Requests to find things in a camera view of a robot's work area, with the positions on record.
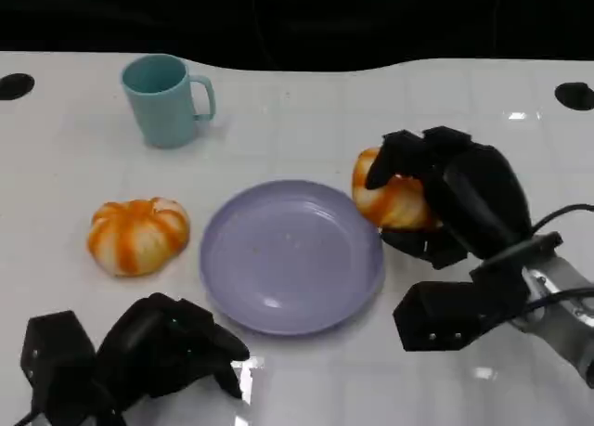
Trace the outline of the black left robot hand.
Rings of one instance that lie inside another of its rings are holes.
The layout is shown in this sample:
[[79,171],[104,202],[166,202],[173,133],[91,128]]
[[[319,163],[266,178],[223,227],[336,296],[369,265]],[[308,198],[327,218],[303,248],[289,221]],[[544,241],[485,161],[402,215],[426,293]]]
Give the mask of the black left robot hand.
[[153,293],[133,303],[97,351],[93,413],[97,425],[124,425],[123,412],[145,397],[175,394],[212,376],[240,399],[231,363],[250,358],[248,347],[213,314],[186,299]]

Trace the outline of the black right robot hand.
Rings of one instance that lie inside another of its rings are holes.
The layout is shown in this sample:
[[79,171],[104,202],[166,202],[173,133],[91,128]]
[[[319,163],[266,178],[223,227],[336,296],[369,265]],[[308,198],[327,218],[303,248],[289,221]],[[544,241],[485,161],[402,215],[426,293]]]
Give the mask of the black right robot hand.
[[420,181],[421,199],[439,225],[381,225],[381,239],[435,269],[470,254],[490,259],[532,235],[527,198],[509,161],[467,133],[438,126],[420,136],[385,135],[365,186],[375,190],[397,176]]

